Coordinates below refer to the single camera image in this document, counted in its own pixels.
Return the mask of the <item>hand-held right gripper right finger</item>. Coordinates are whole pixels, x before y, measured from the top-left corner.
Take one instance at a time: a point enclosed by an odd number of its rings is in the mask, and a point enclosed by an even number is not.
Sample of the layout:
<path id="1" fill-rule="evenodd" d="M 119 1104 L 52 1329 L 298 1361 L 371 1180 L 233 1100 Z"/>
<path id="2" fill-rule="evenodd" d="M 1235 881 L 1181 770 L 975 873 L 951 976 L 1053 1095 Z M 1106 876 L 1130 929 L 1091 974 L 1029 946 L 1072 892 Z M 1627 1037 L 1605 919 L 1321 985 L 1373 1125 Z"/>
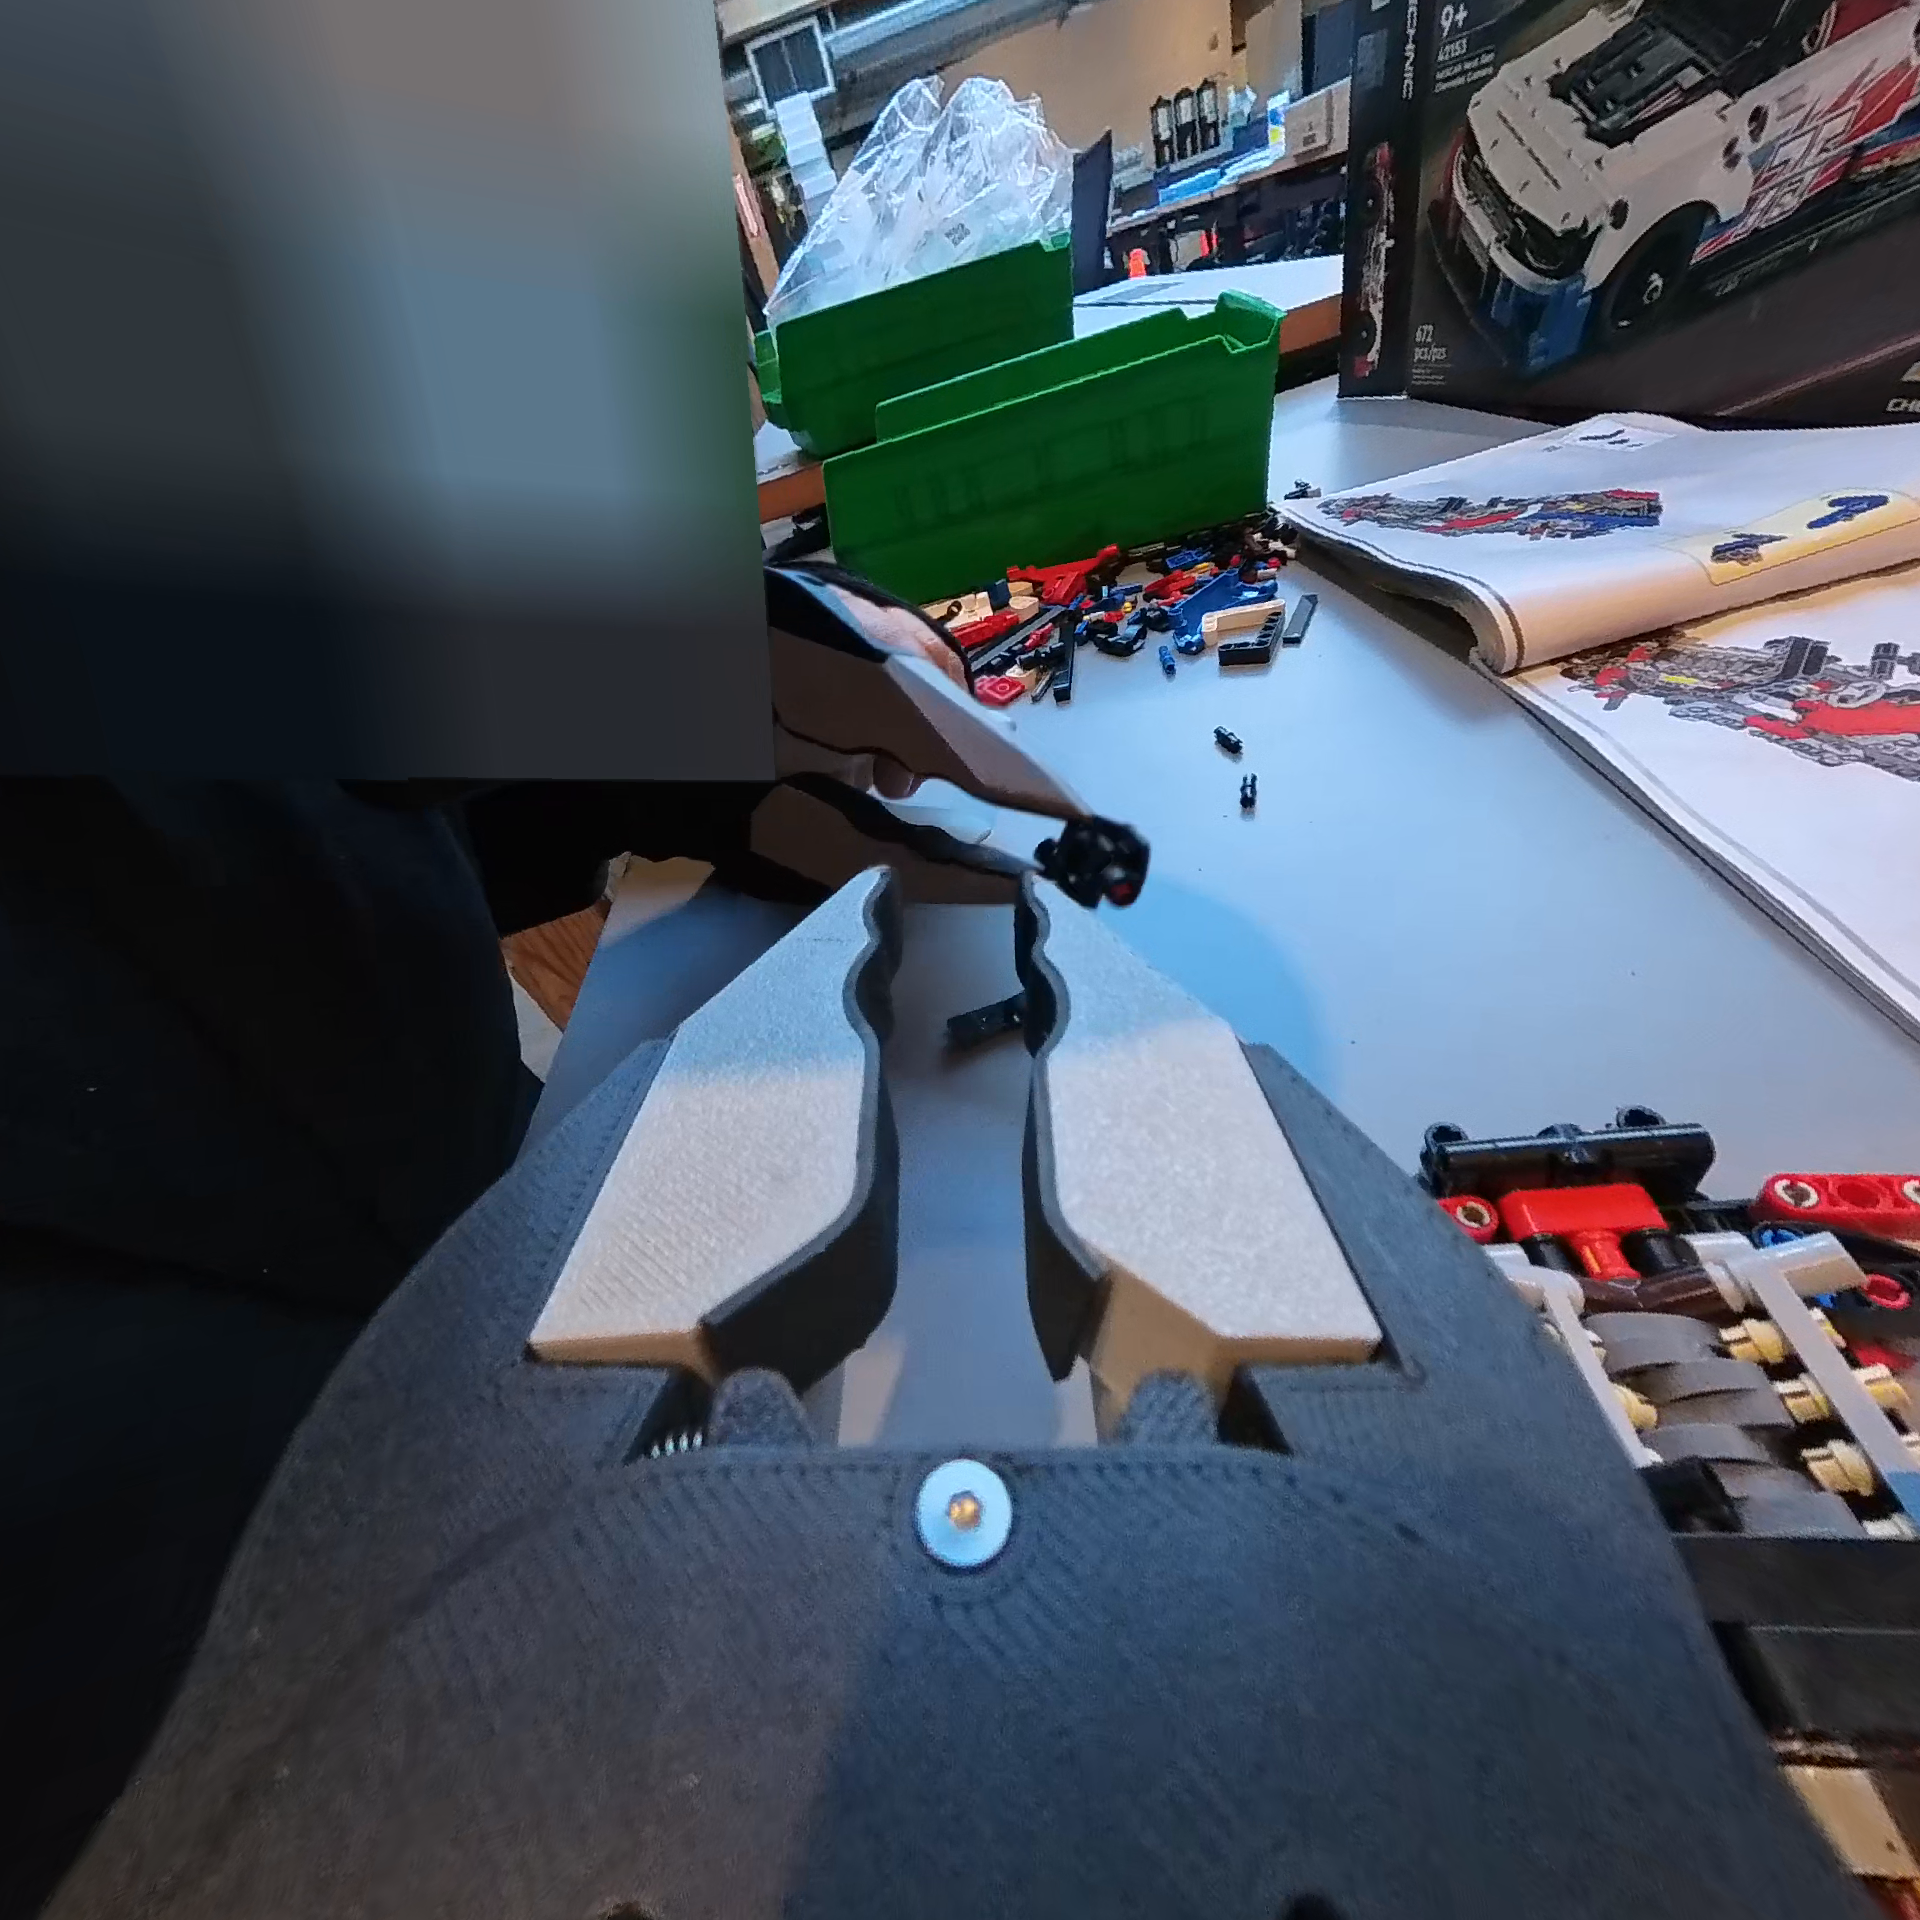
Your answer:
<path id="1" fill-rule="evenodd" d="M 1032 1053 L 1026 1308 L 1085 1372 L 1096 1436 L 1185 1376 L 1223 1409 L 1257 1365 L 1368 1365 L 1384 1327 L 1236 1032 L 1040 878 L 1016 908 Z"/>

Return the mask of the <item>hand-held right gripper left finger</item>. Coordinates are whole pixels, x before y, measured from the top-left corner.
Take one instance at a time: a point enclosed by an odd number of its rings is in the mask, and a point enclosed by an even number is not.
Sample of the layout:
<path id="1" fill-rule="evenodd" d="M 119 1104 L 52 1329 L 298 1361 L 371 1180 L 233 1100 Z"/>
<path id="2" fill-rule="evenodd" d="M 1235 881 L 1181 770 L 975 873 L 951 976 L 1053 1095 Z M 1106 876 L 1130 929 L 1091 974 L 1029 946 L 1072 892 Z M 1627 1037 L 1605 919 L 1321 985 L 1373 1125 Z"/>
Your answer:
<path id="1" fill-rule="evenodd" d="M 565 1365 L 767 1372 L 808 1394 L 896 1294 L 883 1030 L 896 878 L 856 876 L 658 1049 L 528 1333 Z"/>

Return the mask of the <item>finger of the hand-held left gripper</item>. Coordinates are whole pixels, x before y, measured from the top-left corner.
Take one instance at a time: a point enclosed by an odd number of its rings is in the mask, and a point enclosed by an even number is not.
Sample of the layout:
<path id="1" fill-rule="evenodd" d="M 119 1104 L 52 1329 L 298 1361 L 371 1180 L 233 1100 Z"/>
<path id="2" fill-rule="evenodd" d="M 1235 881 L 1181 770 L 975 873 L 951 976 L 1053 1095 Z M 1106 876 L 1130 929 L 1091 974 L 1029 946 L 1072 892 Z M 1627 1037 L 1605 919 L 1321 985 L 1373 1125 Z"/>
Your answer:
<path id="1" fill-rule="evenodd" d="M 1058 823 L 1089 815 L 1089 805 L 1023 744 L 999 710 L 975 702 L 930 661 L 888 655 L 880 682 L 880 752 L 907 775 Z"/>
<path id="2" fill-rule="evenodd" d="M 755 806 L 755 856 L 836 892 L 888 869 L 903 901 L 1017 901 L 1029 855 L 996 848 L 971 802 L 884 800 L 833 775 L 794 775 Z"/>

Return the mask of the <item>small black toy brick assembly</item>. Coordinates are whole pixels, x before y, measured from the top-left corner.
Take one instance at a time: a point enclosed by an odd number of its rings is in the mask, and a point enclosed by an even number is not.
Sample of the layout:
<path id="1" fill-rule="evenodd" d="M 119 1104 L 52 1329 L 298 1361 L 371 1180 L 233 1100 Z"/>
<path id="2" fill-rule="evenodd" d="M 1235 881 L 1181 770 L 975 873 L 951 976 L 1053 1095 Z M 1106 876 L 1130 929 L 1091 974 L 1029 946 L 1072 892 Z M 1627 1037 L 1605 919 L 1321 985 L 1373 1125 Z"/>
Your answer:
<path id="1" fill-rule="evenodd" d="M 1036 842 L 1036 873 L 1066 898 L 1089 910 L 1130 908 L 1147 878 L 1151 846 L 1125 823 L 1097 815 L 1069 817 Z"/>

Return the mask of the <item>person's left hand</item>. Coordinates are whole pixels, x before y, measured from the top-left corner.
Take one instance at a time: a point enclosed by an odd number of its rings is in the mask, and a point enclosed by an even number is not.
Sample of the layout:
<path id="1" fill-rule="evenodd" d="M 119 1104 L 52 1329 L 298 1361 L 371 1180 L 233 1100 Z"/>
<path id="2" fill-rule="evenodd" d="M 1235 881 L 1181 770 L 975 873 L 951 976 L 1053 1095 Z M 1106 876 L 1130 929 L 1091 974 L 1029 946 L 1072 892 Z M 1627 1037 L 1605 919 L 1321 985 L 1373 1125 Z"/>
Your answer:
<path id="1" fill-rule="evenodd" d="M 833 589 L 842 604 L 849 624 L 873 646 L 921 658 L 938 666 L 953 686 L 970 682 L 968 661 L 953 646 L 947 630 L 930 620 L 921 608 L 896 601 L 888 593 L 873 593 L 866 585 L 836 585 Z"/>

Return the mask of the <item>pile of loose toy bricks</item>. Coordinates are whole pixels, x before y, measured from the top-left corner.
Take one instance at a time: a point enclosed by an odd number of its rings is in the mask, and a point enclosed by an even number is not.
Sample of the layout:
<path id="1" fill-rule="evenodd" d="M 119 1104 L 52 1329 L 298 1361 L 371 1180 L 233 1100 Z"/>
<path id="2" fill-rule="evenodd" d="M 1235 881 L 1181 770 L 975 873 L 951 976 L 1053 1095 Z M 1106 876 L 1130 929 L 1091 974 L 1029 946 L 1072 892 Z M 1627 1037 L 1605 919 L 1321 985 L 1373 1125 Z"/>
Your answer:
<path id="1" fill-rule="evenodd" d="M 1274 510 L 1096 554 L 1009 567 L 921 605 L 960 653 L 975 697 L 996 710 L 1072 702 L 1084 655 L 1253 671 L 1306 641 L 1317 593 L 1288 585 L 1293 529 Z"/>

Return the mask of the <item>green plastic bin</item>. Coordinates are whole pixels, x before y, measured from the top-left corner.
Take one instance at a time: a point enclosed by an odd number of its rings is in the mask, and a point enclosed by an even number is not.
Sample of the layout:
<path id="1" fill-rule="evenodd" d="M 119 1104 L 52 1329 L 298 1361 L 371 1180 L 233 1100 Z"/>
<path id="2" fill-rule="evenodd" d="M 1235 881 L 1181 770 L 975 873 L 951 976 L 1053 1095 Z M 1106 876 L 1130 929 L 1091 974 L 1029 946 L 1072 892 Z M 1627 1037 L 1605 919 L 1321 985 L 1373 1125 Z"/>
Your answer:
<path id="1" fill-rule="evenodd" d="M 812 458 L 875 438 L 875 414 L 916 392 L 1072 337 L 1068 231 L 767 327 L 755 337 L 763 414 Z"/>
<path id="2" fill-rule="evenodd" d="M 836 565 L 924 604 L 1259 512 L 1281 327 L 1223 293 L 884 400 L 824 466 Z"/>

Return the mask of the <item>clear plastic bag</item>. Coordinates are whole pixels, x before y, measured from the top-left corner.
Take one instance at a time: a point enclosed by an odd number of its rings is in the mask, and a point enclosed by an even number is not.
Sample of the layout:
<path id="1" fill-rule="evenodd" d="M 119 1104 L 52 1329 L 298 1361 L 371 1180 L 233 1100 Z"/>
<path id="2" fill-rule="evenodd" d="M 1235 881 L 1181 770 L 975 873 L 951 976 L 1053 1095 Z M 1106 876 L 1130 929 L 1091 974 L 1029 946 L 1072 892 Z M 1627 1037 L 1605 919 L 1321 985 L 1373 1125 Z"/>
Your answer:
<path id="1" fill-rule="evenodd" d="M 783 264 L 770 329 L 1072 225 L 1072 149 L 1004 80 L 906 81 Z"/>

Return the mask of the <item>toy brick car model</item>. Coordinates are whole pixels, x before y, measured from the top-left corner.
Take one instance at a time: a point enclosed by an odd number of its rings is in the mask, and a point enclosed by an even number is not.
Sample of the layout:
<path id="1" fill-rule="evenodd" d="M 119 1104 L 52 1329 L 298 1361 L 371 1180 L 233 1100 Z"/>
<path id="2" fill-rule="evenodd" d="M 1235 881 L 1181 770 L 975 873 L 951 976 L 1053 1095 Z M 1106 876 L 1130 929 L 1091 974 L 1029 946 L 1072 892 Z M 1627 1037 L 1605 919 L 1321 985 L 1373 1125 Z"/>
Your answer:
<path id="1" fill-rule="evenodd" d="M 1917 1894 L 1917 1176 L 1705 1186 L 1643 1105 L 1427 1128 L 1419 1180 L 1642 1472 L 1788 1785 L 1883 1916 Z"/>

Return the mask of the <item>toy brick instruction booklet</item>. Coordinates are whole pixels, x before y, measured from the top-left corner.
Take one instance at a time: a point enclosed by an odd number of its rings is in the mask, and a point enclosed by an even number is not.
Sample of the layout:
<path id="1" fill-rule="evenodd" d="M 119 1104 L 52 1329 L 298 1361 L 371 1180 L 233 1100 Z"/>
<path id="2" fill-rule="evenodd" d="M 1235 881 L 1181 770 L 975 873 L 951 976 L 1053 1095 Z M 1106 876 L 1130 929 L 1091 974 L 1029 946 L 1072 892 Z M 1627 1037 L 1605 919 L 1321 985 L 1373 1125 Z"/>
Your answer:
<path id="1" fill-rule="evenodd" d="M 1281 504 L 1917 1030 L 1917 424 L 1595 415 Z"/>

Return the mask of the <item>toy car set box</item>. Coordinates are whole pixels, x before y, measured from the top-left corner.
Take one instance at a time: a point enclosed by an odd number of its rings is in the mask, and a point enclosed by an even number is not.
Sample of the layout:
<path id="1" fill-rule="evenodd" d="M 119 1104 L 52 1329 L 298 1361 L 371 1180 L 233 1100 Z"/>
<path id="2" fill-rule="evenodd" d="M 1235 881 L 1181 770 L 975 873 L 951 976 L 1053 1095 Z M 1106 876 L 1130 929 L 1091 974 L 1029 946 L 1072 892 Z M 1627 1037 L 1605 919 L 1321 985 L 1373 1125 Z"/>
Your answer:
<path id="1" fill-rule="evenodd" d="M 1916 1 L 1351 14 L 1343 398 L 1917 421 Z"/>

